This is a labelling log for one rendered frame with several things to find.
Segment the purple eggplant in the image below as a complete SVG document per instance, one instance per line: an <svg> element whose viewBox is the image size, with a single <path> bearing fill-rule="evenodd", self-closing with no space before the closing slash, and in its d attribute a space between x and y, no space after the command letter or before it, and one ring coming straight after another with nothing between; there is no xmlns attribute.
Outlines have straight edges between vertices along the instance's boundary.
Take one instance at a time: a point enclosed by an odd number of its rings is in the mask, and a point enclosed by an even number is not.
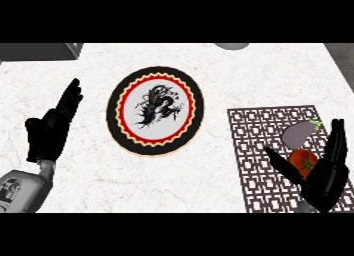
<svg viewBox="0 0 354 256"><path fill-rule="evenodd" d="M308 138L308 136L318 131L321 126L320 121L303 121L290 125L281 132L281 142L289 149L297 149Z"/></svg>

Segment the grey round object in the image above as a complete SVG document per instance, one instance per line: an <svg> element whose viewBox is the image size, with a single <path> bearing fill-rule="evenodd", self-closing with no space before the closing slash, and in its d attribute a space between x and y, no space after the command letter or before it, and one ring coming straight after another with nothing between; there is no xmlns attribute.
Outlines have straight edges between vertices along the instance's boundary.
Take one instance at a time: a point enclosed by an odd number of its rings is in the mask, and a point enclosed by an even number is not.
<svg viewBox="0 0 354 256"><path fill-rule="evenodd" d="M224 50L240 50L247 47L249 43L213 43Z"/></svg>

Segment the brown lattice placemat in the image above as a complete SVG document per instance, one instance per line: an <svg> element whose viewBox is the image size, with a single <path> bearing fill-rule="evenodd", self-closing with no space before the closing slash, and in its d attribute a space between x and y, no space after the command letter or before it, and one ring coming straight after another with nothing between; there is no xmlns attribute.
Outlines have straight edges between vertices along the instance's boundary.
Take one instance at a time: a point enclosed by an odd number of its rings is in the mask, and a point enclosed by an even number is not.
<svg viewBox="0 0 354 256"><path fill-rule="evenodd" d="M269 165L269 147L283 158L292 149L281 142L284 129L303 121L321 122L312 105L227 110L238 179L247 213L295 213L299 187Z"/></svg>

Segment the grey box appliance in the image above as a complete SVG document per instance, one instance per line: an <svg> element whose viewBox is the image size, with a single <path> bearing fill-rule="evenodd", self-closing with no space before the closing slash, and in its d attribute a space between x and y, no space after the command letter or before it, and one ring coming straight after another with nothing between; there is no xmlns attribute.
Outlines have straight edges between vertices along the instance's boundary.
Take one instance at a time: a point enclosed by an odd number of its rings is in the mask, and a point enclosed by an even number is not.
<svg viewBox="0 0 354 256"><path fill-rule="evenodd" d="M1 61L75 60L82 43L0 43Z"/></svg>

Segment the black red dragon plate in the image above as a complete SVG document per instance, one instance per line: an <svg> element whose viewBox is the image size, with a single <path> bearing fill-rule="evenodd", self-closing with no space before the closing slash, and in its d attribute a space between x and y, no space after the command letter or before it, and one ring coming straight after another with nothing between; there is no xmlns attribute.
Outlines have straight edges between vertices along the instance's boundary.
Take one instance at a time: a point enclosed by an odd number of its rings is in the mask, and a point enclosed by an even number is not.
<svg viewBox="0 0 354 256"><path fill-rule="evenodd" d="M201 119L201 92L182 71L153 66L120 80L107 102L106 123L111 138L131 153L154 157L178 150Z"/></svg>

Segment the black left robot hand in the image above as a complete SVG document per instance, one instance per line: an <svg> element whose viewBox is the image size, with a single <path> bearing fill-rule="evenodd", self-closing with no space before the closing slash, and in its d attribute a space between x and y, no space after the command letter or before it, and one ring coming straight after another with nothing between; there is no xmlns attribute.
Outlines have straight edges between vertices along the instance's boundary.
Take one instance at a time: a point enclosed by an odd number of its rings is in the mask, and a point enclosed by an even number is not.
<svg viewBox="0 0 354 256"><path fill-rule="evenodd" d="M27 118L24 128L27 132L26 161L55 161L64 147L69 125L82 100L79 80L73 79L61 94L54 108L48 109L42 118Z"/></svg>

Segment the red tomato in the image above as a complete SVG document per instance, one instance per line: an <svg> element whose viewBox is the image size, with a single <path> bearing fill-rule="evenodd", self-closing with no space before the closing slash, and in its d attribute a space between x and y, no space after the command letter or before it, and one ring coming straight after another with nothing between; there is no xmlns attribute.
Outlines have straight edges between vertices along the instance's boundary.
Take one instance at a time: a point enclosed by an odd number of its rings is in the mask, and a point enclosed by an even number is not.
<svg viewBox="0 0 354 256"><path fill-rule="evenodd" d="M306 178L311 169L318 161L318 158L312 154L312 152L303 149L293 150L287 157L287 161L297 169L302 178Z"/></svg>

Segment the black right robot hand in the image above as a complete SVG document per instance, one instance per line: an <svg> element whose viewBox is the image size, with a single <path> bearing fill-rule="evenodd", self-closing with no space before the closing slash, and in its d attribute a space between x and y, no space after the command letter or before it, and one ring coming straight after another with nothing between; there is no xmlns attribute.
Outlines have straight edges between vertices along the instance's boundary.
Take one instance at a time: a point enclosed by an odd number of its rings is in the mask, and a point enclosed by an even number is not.
<svg viewBox="0 0 354 256"><path fill-rule="evenodd" d="M264 148L271 167L295 185L300 186L300 197L320 213L327 213L334 206L349 174L345 164L348 147L343 120L333 119L330 127L324 154L314 164L306 178L302 178L296 167L274 150L269 147Z"/></svg>

